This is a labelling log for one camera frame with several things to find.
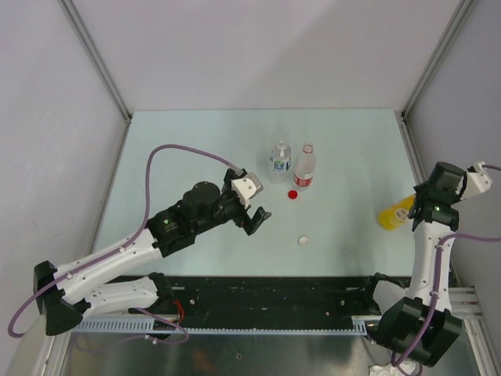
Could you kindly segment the left aluminium frame post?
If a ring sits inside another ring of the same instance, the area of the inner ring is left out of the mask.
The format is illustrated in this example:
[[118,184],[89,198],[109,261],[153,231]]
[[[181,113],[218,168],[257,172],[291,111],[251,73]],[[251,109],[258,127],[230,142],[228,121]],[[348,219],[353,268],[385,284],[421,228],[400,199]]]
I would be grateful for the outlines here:
[[89,29],[78,11],[75,2],[71,0],[58,0],[57,3],[77,36],[78,41],[81,43],[81,46],[91,65],[94,67],[99,80],[103,83],[108,96],[111,98],[121,117],[128,124],[132,118],[132,113],[128,109],[128,106],[120,94],[120,91],[95,44],[94,38],[89,32]]

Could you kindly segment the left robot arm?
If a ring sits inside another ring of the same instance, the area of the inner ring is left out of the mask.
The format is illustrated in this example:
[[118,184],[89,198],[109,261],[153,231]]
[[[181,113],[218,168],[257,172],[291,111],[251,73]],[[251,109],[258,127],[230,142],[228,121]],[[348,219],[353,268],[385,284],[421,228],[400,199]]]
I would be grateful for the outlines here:
[[117,277],[135,267],[159,261],[194,244],[198,235],[229,221],[253,235],[270,217],[264,208],[248,215],[251,199],[263,185],[250,172],[229,169],[223,186],[199,182],[182,199],[146,221],[134,235],[90,256],[55,266],[49,261],[34,268],[38,311],[45,333],[56,336],[74,329],[90,316],[121,309],[168,311],[173,292],[166,276],[151,273],[129,282]]

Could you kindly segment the crumpled white tissue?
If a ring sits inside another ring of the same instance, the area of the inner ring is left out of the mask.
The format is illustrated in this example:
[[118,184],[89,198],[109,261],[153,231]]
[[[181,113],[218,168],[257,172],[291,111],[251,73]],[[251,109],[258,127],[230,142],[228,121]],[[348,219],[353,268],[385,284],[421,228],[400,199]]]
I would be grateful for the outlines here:
[[405,375],[421,375],[422,366],[411,361],[404,361],[397,367],[391,363],[384,366],[372,366],[369,369],[370,376],[405,376]]

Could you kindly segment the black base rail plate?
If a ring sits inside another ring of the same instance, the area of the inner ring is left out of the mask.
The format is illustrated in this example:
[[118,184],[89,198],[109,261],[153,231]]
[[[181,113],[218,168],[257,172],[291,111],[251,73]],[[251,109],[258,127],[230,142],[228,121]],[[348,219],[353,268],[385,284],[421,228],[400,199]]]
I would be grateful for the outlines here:
[[184,328],[204,330],[333,331],[379,309],[375,284],[408,287],[409,277],[169,277],[172,293],[151,313],[183,316]]

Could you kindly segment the aluminium frame post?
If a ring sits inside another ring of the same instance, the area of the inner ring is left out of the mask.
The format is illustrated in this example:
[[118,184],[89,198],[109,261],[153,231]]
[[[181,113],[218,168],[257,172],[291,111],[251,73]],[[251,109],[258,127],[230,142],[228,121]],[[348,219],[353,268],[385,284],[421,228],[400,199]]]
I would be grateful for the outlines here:
[[427,86],[431,83],[432,78],[437,73],[444,58],[452,48],[454,41],[457,39],[469,15],[477,5],[475,0],[461,0],[456,7],[451,19],[439,38],[438,44],[435,46],[430,59],[420,75],[416,85],[414,86],[405,106],[402,108],[401,116],[407,118],[413,111],[420,97],[425,93]]
[[71,0],[58,0],[57,3],[77,36],[78,41],[81,43],[81,46],[91,65],[94,67],[99,80],[103,83],[108,96],[111,98],[121,117],[128,124],[132,118],[132,113],[128,109],[128,106],[120,94],[120,91],[95,44],[94,38],[89,32],[89,29],[78,11],[75,2]]

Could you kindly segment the white bottle cap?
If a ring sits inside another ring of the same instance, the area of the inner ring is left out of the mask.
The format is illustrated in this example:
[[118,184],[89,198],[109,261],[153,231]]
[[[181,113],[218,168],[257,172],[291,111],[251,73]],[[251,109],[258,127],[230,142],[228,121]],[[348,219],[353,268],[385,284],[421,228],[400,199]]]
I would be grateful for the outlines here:
[[306,236],[300,237],[297,242],[301,247],[309,246],[309,238]]

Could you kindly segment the right aluminium frame post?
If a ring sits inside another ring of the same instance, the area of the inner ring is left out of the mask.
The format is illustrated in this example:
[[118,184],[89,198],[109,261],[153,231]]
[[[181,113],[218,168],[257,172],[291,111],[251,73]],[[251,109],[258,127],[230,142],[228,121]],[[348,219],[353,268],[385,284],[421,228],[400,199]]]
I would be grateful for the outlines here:
[[427,86],[431,83],[432,78],[437,73],[444,58],[452,48],[454,41],[457,39],[469,15],[477,5],[475,0],[461,0],[456,7],[451,19],[439,38],[438,44],[435,46],[430,59],[420,75],[416,85],[414,86],[405,106],[402,108],[401,116],[407,118],[413,111],[420,97],[425,93]]

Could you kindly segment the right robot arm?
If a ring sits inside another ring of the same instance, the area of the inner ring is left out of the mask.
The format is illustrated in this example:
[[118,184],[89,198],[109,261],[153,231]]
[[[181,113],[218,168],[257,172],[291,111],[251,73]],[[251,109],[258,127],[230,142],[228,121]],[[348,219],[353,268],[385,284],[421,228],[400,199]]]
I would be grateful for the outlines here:
[[391,351],[391,365],[401,369],[407,360],[433,367],[463,330],[449,301],[449,260],[459,212],[453,208],[467,186],[466,172],[438,162],[426,182],[415,186],[409,211],[415,244],[413,273],[408,288],[377,273],[361,294],[370,314],[381,313],[372,339]]

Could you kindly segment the red bottle cap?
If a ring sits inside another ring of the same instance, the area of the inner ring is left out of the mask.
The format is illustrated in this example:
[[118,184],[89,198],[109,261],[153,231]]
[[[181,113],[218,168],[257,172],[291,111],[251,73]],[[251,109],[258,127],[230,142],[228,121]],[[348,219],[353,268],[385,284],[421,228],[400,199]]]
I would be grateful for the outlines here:
[[287,196],[291,199],[291,200],[295,200],[297,199],[298,197],[298,192],[296,190],[289,190],[288,193],[287,193]]

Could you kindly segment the blue white label water bottle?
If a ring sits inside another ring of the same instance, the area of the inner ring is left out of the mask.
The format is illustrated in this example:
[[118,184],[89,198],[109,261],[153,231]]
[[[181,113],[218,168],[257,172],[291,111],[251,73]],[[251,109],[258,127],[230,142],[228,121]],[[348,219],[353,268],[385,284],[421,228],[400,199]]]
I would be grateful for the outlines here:
[[289,173],[291,165],[291,148],[285,141],[279,141],[272,149],[270,155],[271,180],[274,183],[283,182]]

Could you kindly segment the red label water bottle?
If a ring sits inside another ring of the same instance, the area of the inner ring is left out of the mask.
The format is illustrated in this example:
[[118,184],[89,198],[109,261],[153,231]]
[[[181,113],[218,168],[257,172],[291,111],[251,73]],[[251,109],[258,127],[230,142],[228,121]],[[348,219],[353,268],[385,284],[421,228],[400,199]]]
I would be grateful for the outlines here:
[[305,143],[297,156],[294,169],[294,184],[299,188],[308,188],[312,184],[316,166],[315,150],[312,143]]

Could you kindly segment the yellow juice bottle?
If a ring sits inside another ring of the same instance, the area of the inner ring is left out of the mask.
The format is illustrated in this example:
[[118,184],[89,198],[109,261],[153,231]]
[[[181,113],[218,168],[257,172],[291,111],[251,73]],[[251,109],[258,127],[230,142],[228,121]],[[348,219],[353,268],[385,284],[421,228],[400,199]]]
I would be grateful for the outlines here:
[[409,219],[409,212],[415,200],[414,195],[410,195],[397,204],[384,209],[377,218],[379,225],[385,230],[396,230],[406,224]]

